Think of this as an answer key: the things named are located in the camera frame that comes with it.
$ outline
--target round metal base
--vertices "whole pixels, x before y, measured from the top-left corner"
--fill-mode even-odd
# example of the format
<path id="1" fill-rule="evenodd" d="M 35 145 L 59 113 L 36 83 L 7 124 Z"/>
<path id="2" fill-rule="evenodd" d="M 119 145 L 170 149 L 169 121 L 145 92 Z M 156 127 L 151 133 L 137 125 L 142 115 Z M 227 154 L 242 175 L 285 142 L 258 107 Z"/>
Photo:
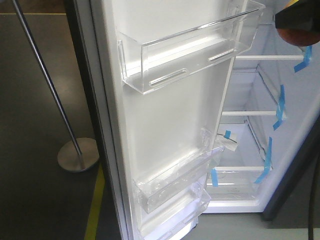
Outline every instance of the round metal base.
<path id="1" fill-rule="evenodd" d="M 99 159 L 97 143 L 92 138 L 77 138 L 78 145 L 82 152 L 82 159 L 79 159 L 72 141 L 67 142 L 58 153 L 58 164 L 64 170 L 71 173 L 80 173 L 90 169 Z"/>

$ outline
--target yellow floor line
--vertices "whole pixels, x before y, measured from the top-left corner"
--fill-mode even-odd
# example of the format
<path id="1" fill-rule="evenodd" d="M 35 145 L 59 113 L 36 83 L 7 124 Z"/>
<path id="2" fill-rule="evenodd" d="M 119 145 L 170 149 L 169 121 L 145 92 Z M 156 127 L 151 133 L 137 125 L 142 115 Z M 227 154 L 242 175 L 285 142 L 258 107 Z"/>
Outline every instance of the yellow floor line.
<path id="1" fill-rule="evenodd" d="M 99 165 L 98 173 L 95 180 L 95 187 L 93 192 L 93 198 L 91 202 L 90 213 L 88 222 L 86 224 L 86 230 L 84 240 L 95 240 L 98 228 L 99 214 L 102 202 L 102 196 L 105 187 L 105 178 L 102 171 L 101 164 Z"/>

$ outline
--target refrigerator door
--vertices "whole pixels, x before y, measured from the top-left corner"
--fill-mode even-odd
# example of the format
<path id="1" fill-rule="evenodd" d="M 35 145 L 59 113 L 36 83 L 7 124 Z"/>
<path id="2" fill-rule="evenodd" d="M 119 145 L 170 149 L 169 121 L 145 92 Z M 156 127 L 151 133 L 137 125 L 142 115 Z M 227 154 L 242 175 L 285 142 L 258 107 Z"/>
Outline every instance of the refrigerator door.
<path id="1" fill-rule="evenodd" d="M 206 210 L 233 56 L 251 47 L 263 8 L 251 0 L 67 8 L 123 239 L 181 239 Z"/>

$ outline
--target door shelf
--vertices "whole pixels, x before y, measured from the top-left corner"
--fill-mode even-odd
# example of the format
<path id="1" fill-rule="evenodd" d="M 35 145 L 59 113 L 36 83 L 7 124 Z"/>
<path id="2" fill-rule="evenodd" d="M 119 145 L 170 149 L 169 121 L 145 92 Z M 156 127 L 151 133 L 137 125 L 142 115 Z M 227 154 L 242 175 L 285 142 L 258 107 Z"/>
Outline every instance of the door shelf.
<path id="1" fill-rule="evenodd" d="M 248 0 L 240 10 L 245 0 L 226 1 L 222 19 L 158 39 L 134 39 L 120 32 L 123 81 L 147 94 L 250 49 L 265 6 Z"/>
<path id="2" fill-rule="evenodd" d="M 143 224 L 138 232 L 141 240 L 167 240 L 198 217 L 211 200 L 203 185 L 193 183 L 183 195 L 178 194 Z"/>
<path id="3" fill-rule="evenodd" d="M 140 206 L 146 213 L 160 207 L 201 176 L 206 175 L 211 160 L 222 150 L 222 147 L 217 147 L 196 158 L 187 158 L 147 182 L 135 182 Z"/>
<path id="4" fill-rule="evenodd" d="M 214 201 L 254 200 L 259 183 L 269 173 L 261 177 L 268 150 L 259 146 L 248 123 L 221 124 L 218 132 L 225 130 L 236 134 L 238 146 L 235 151 L 224 149 L 220 162 L 211 170 L 207 191 Z"/>

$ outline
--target blue tape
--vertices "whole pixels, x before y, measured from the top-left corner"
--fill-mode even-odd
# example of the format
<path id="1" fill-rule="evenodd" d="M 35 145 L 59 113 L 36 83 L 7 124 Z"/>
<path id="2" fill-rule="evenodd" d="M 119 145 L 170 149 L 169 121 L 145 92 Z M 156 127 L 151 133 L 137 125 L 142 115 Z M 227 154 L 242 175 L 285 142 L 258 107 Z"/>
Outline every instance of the blue tape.
<path id="1" fill-rule="evenodd" d="M 265 160 L 264 160 L 264 170 L 263 173 L 255 180 L 255 184 L 260 184 L 262 180 L 268 175 L 271 168 L 271 155 L 272 155 L 272 138 L 269 137 L 269 146 L 266 152 Z"/>
<path id="2" fill-rule="evenodd" d="M 218 187 L 217 171 L 214 168 L 211 170 L 211 180 L 212 180 L 212 186 Z"/>
<path id="3" fill-rule="evenodd" d="M 305 49 L 303 62 L 294 66 L 294 72 L 297 73 L 297 72 L 301 71 L 302 69 L 305 69 L 306 67 L 308 67 L 310 64 L 311 57 L 312 57 L 312 46 L 307 46 Z"/>
<path id="4" fill-rule="evenodd" d="M 230 136 L 231 136 L 231 131 L 228 131 L 228 130 L 225 131 L 225 134 L 224 134 L 223 137 L 224 137 L 225 139 L 230 139 Z"/>
<path id="5" fill-rule="evenodd" d="M 283 122 L 283 117 L 284 117 L 284 112 L 286 108 L 286 95 L 285 95 L 285 86 L 282 84 L 280 86 L 280 97 L 279 97 L 279 103 L 278 107 L 276 108 L 276 114 L 275 116 L 277 117 L 278 121 L 273 125 L 273 130 L 277 130 L 282 122 Z"/>

